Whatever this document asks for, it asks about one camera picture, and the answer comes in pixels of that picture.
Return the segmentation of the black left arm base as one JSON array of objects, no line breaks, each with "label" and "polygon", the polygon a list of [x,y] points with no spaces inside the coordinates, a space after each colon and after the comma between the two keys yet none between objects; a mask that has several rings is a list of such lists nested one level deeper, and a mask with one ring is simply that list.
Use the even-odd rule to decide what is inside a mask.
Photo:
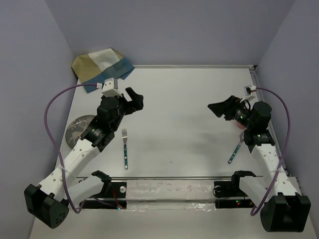
[{"label": "black left arm base", "polygon": [[91,175],[99,178],[103,186],[98,194],[85,200],[83,209],[123,210],[127,208],[126,182],[114,181],[109,175],[99,170],[93,172]]}]

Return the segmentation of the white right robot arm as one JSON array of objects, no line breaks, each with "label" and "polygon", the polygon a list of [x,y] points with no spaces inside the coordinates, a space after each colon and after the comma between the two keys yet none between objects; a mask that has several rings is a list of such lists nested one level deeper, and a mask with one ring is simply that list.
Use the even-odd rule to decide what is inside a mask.
[{"label": "white right robot arm", "polygon": [[249,108],[247,100],[235,96],[209,104],[208,108],[217,117],[235,120],[245,127],[243,141],[264,180],[260,183],[251,171],[236,171],[230,181],[215,182],[216,197],[247,196],[267,232],[303,232],[311,202],[290,182],[277,155],[275,142],[267,129],[272,108],[263,101]]}]

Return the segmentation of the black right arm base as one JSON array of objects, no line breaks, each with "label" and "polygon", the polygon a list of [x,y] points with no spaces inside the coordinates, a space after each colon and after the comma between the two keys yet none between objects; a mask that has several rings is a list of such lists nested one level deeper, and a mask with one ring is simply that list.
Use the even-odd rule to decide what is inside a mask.
[{"label": "black right arm base", "polygon": [[[252,183],[248,183],[248,189],[242,191],[240,189],[240,182],[243,178],[253,178]],[[239,208],[253,208],[255,204],[250,196],[246,194],[251,189],[263,189],[261,178],[251,171],[235,171],[230,179],[214,181],[214,188],[212,193],[215,199],[215,206],[217,209],[239,209]]]}]

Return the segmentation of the grey reindeer plate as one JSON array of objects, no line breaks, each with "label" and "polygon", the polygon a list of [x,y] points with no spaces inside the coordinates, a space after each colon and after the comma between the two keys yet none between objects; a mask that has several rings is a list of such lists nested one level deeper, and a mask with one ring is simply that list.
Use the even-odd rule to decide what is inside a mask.
[{"label": "grey reindeer plate", "polygon": [[78,117],[67,127],[65,141],[71,149],[75,146],[81,134],[85,131],[94,117],[94,115]]}]

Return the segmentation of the pink mug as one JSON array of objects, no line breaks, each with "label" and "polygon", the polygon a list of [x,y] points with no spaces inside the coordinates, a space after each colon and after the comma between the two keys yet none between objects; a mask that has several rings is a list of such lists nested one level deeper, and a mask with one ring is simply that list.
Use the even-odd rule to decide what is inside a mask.
[{"label": "pink mug", "polygon": [[242,129],[242,130],[245,130],[245,129],[246,129],[246,127],[245,127],[244,125],[240,124],[239,122],[236,122],[236,125],[237,125],[237,127],[238,127],[239,129]]}]

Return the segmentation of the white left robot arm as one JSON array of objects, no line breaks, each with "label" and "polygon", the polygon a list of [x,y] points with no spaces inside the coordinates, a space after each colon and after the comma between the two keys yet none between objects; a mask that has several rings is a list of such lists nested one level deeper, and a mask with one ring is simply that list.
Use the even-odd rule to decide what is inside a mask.
[{"label": "white left robot arm", "polygon": [[28,185],[24,198],[29,213],[51,229],[57,228],[70,209],[80,213],[80,204],[93,195],[109,194],[111,177],[95,171],[79,185],[72,185],[86,165],[113,140],[124,116],[144,107],[143,95],[125,89],[131,100],[115,89],[102,92],[97,114],[81,134],[71,152],[38,185]]}]

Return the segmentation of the fork with green handle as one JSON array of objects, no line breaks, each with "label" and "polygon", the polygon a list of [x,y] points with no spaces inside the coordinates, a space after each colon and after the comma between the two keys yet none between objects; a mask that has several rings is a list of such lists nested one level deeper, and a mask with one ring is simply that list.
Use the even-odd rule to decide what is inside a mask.
[{"label": "fork with green handle", "polygon": [[125,128],[122,129],[122,140],[123,140],[123,149],[124,149],[124,169],[128,170],[128,153],[127,153],[127,130]]}]

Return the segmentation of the blue tan checked placemat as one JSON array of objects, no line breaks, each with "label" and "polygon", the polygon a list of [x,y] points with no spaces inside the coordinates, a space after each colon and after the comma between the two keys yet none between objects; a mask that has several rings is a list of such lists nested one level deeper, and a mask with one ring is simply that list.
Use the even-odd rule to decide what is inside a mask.
[{"label": "blue tan checked placemat", "polygon": [[111,48],[79,55],[71,64],[78,80],[90,93],[96,88],[91,84],[103,83],[109,78],[126,79],[135,69],[129,60]]}]

